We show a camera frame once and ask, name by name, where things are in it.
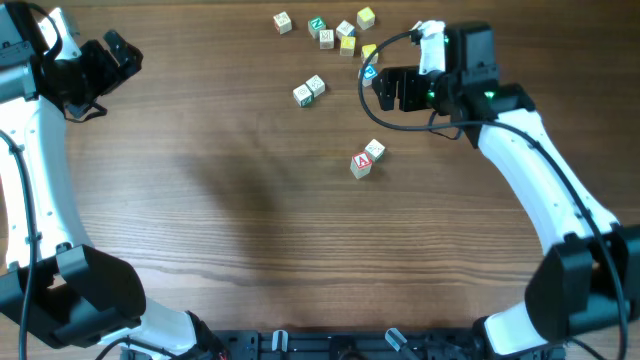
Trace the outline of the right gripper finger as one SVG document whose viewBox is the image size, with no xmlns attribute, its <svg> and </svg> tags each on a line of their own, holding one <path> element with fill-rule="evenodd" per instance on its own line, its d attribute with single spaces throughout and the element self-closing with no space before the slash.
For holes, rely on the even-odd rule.
<svg viewBox="0 0 640 360">
<path fill-rule="evenodd" d="M 391 111 L 395 108 L 397 96 L 397 86 L 395 84 L 373 84 L 372 88 L 383 111 Z"/>
<path fill-rule="evenodd" d="M 382 69 L 372 80 L 373 88 L 391 88 L 397 83 L 397 69 L 395 67 Z"/>
</svg>

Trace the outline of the yellow block lower right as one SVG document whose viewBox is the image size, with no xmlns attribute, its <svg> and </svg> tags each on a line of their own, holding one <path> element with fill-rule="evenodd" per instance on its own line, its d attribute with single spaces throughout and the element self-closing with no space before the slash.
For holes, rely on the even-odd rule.
<svg viewBox="0 0 640 360">
<path fill-rule="evenodd" d="M 362 63 L 365 63 L 366 60 L 371 56 L 371 54 L 377 49 L 376 44 L 368 44 L 363 45 L 361 48 L 361 60 Z M 376 64 L 378 61 L 378 55 L 375 54 L 373 58 L 369 61 L 370 64 Z"/>
</svg>

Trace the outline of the white block blue side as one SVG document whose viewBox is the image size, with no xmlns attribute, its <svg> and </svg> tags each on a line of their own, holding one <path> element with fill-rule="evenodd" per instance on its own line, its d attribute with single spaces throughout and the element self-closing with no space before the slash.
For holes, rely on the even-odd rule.
<svg viewBox="0 0 640 360">
<path fill-rule="evenodd" d="M 355 27 L 347 20 L 343 20 L 336 28 L 336 36 L 339 40 L 345 36 L 353 37 L 354 35 Z"/>
</svg>

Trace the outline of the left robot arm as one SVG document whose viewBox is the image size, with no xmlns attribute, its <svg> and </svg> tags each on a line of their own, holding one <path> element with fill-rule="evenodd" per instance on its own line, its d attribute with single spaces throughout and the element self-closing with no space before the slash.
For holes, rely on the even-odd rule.
<svg viewBox="0 0 640 360">
<path fill-rule="evenodd" d="M 131 357 L 226 359 L 191 312 L 149 299 L 134 268 L 97 250 L 76 208 L 66 127 L 104 116 L 98 98 L 142 67 L 117 32 L 77 44 L 62 12 L 1 5 L 1 190 L 8 220 L 1 311 L 51 348 L 122 346 Z"/>
</svg>

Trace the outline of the white block far right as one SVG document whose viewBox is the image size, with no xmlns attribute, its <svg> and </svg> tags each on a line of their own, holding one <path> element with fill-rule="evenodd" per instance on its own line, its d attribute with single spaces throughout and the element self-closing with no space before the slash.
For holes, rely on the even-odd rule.
<svg viewBox="0 0 640 360">
<path fill-rule="evenodd" d="M 414 31 L 414 30 L 418 29 L 422 24 L 423 24 L 422 21 L 416 22 L 416 24 L 410 29 L 410 31 Z"/>
</svg>

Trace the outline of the yellow block middle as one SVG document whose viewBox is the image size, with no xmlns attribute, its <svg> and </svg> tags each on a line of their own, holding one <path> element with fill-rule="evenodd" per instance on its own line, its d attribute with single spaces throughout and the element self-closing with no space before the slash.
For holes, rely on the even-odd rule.
<svg viewBox="0 0 640 360">
<path fill-rule="evenodd" d="M 356 47 L 356 38 L 353 36 L 343 36 L 340 40 L 340 55 L 353 57 Z"/>
</svg>

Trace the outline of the green n block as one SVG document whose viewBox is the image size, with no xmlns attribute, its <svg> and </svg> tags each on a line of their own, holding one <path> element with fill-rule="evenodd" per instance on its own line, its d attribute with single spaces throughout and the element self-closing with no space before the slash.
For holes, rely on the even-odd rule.
<svg viewBox="0 0 640 360">
<path fill-rule="evenodd" d="M 320 31 L 325 30 L 326 27 L 326 22 L 321 16 L 313 17 L 308 21 L 308 30 L 313 39 L 317 39 Z"/>
<path fill-rule="evenodd" d="M 376 139 L 372 139 L 364 148 L 364 152 L 373 161 L 377 162 L 385 152 L 385 146 Z"/>
</svg>

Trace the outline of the yellow block top right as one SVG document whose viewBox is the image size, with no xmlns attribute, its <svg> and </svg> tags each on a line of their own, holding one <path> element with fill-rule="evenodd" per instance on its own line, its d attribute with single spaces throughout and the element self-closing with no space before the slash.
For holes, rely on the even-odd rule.
<svg viewBox="0 0 640 360">
<path fill-rule="evenodd" d="M 367 30 L 375 24 L 376 15 L 370 7 L 357 12 L 357 24 L 362 30 Z"/>
</svg>

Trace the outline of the green N block top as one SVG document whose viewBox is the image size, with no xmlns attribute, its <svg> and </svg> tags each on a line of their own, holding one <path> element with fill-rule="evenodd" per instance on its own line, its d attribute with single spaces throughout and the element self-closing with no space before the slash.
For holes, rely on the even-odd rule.
<svg viewBox="0 0 640 360">
<path fill-rule="evenodd" d="M 321 16 L 313 17 L 308 21 L 308 30 L 313 39 L 317 39 L 320 31 L 325 30 L 326 27 L 326 22 Z"/>
</svg>

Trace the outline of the white block red side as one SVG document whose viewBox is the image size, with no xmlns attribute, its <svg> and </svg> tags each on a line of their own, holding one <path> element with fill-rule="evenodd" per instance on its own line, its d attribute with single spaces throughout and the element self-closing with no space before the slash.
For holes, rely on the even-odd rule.
<svg viewBox="0 0 640 360">
<path fill-rule="evenodd" d="M 293 23 L 286 11 L 273 16 L 274 26 L 280 35 L 292 30 Z"/>
</svg>

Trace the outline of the red letter A block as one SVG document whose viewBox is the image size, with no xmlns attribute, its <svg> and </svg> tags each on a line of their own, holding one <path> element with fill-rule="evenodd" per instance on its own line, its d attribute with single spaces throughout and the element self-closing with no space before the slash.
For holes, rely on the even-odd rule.
<svg viewBox="0 0 640 360">
<path fill-rule="evenodd" d="M 366 152 L 354 154 L 351 157 L 350 170 L 356 179 L 368 175 L 373 165 L 372 159 Z"/>
</svg>

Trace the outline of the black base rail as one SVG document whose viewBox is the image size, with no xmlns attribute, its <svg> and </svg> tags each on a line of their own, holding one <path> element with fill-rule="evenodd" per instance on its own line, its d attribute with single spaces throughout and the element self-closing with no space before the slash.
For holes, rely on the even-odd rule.
<svg viewBox="0 0 640 360">
<path fill-rule="evenodd" d="M 422 332 L 287 332 L 217 331 L 224 345 L 220 359 L 491 359 L 488 346 L 467 328 Z"/>
</svg>

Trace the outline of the white plain wooden block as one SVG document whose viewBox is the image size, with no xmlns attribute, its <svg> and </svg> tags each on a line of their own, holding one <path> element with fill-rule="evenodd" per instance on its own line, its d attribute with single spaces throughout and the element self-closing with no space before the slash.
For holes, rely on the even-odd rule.
<svg viewBox="0 0 640 360">
<path fill-rule="evenodd" d="M 311 90 L 314 98 L 317 98 L 326 90 L 326 84 L 319 75 L 312 76 L 305 82 L 305 84 Z"/>
</svg>

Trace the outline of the blue letter P block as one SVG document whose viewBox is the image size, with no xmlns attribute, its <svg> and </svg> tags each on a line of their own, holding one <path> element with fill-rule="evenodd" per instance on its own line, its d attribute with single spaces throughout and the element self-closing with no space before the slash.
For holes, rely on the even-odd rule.
<svg viewBox="0 0 640 360">
<path fill-rule="evenodd" d="M 369 64 L 359 70 L 357 78 L 361 81 L 363 87 L 370 87 L 377 75 L 378 71 L 376 70 L 376 68 L 373 65 Z"/>
</svg>

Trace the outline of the yellow block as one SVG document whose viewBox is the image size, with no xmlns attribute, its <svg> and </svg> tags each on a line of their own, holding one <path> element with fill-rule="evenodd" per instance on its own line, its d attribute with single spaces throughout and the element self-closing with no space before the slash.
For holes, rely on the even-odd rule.
<svg viewBox="0 0 640 360">
<path fill-rule="evenodd" d="M 340 40 L 340 55 L 353 57 L 356 47 L 356 38 L 353 36 L 343 36 Z"/>
<path fill-rule="evenodd" d="M 368 44 L 363 45 L 361 48 L 361 60 L 362 63 L 365 63 L 366 60 L 371 56 L 371 54 L 377 49 L 376 44 Z M 373 58 L 369 61 L 370 64 L 376 64 L 378 61 L 378 55 L 375 54 Z"/>
<path fill-rule="evenodd" d="M 370 7 L 357 12 L 357 24 L 362 30 L 367 30 L 375 24 L 376 15 Z"/>
</svg>

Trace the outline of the white block green side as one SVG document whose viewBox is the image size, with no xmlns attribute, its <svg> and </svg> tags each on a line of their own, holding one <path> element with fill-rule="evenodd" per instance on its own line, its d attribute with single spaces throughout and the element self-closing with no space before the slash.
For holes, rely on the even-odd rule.
<svg viewBox="0 0 640 360">
<path fill-rule="evenodd" d="M 299 107 L 309 106 L 314 100 L 314 94 L 306 84 L 296 87 L 292 94 Z"/>
</svg>

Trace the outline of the white block brown drawing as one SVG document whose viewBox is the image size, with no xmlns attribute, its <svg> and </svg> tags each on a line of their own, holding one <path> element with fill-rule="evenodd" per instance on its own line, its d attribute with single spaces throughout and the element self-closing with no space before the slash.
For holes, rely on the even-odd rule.
<svg viewBox="0 0 640 360">
<path fill-rule="evenodd" d="M 321 50 L 333 49 L 335 46 L 334 31 L 323 29 L 319 31 L 319 48 Z"/>
</svg>

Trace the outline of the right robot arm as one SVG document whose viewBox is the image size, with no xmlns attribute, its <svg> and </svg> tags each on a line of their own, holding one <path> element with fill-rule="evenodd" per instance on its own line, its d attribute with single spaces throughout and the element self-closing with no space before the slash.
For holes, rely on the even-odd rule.
<svg viewBox="0 0 640 360">
<path fill-rule="evenodd" d="M 429 110 L 426 132 L 468 138 L 510 185 L 543 251 L 520 303 L 478 319 L 461 341 L 426 341 L 422 357 L 549 359 L 611 326 L 625 357 L 639 317 L 638 228 L 621 225 L 582 185 L 525 90 L 501 82 L 489 24 L 432 20 L 406 36 L 420 61 L 372 80 L 380 107 Z"/>
</svg>

